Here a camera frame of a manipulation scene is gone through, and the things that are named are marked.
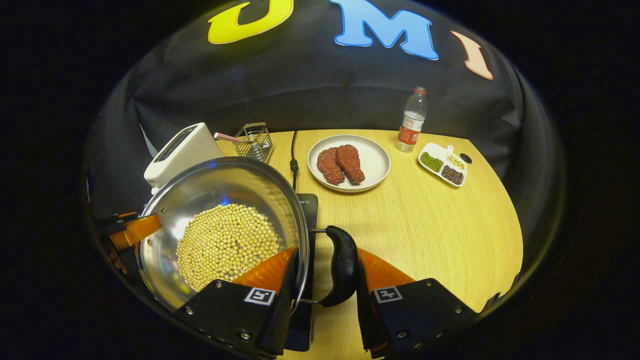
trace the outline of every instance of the metal utensil holder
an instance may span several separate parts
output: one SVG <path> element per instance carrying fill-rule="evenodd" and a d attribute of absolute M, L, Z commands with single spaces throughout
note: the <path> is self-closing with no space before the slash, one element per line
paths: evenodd
<path fill-rule="evenodd" d="M 243 126 L 237 132 L 236 138 L 242 139 L 244 143 L 236 143 L 238 156 L 253 158 L 256 160 L 269 162 L 273 153 L 273 142 L 267 130 L 265 122 L 254 122 Z"/>

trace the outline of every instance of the yellow letter u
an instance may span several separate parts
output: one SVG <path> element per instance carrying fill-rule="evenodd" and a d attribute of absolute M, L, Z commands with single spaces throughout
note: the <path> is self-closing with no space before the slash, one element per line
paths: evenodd
<path fill-rule="evenodd" d="M 226 44 L 263 33 L 281 24 L 293 12 L 293 0 L 269 0 L 269 12 L 260 20 L 239 25 L 240 10 L 250 3 L 244 3 L 225 10 L 212 17 L 209 22 L 209 42 Z"/>

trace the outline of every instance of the red bottle label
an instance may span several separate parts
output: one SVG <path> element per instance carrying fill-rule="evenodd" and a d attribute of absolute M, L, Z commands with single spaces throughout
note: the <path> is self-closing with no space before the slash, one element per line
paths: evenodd
<path fill-rule="evenodd" d="M 418 135 L 420 135 L 420 131 L 411 130 L 403 125 L 398 133 L 398 140 L 409 145 L 414 145 L 418 141 Z"/>

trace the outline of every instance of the black cable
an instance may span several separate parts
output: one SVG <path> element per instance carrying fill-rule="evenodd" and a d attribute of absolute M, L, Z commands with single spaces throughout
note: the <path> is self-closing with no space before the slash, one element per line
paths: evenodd
<path fill-rule="evenodd" d="M 298 130 L 293 132 L 293 138 L 291 139 L 291 161 L 289 162 L 289 168 L 291 172 L 293 172 L 293 191 L 296 191 L 296 173 L 298 172 L 298 161 L 293 156 L 293 145 L 296 143 L 296 135 L 298 134 Z"/>

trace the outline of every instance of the plastic water bottle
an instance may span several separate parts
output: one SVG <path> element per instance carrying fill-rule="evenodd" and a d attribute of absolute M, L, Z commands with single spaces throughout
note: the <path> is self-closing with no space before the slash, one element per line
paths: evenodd
<path fill-rule="evenodd" d="M 423 87 L 416 86 L 413 89 L 413 95 L 409 97 L 404 106 L 404 120 L 400 131 L 398 131 L 398 141 L 396 142 L 396 147 L 400 151 L 413 151 L 426 116 L 427 92 Z"/>

